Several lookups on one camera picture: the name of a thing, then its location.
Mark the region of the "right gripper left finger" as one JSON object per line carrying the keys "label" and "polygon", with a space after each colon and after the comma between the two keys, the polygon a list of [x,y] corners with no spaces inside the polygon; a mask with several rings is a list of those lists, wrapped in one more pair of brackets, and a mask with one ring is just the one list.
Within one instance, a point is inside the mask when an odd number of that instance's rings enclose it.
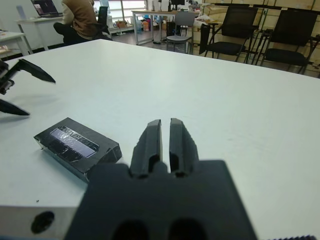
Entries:
{"label": "right gripper left finger", "polygon": [[162,123],[160,119],[149,122],[133,149],[130,172],[136,178],[145,178],[162,161]]}

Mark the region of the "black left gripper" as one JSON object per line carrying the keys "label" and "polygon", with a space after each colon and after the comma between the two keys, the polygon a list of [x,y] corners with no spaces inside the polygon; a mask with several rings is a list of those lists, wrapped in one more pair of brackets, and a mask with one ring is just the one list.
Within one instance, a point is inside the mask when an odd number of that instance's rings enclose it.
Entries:
{"label": "black left gripper", "polygon": [[[9,65],[4,61],[0,61],[0,93],[5,95],[7,91],[14,85],[14,81],[11,78],[19,71],[26,71],[37,79],[45,82],[56,83],[52,76],[44,71],[39,66],[25,60],[20,59],[11,69]],[[14,104],[11,104],[5,100],[0,100],[0,111],[2,113],[17,115],[17,116],[29,116],[30,114],[23,109],[20,109]]]}

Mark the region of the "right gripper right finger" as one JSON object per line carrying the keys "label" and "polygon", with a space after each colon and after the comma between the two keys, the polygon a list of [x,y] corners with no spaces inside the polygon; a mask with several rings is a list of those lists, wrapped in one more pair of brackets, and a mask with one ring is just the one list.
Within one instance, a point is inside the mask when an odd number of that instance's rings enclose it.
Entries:
{"label": "right gripper right finger", "polygon": [[199,161],[195,141],[185,124],[178,118],[170,120],[169,163],[170,171],[176,177],[190,175]]}

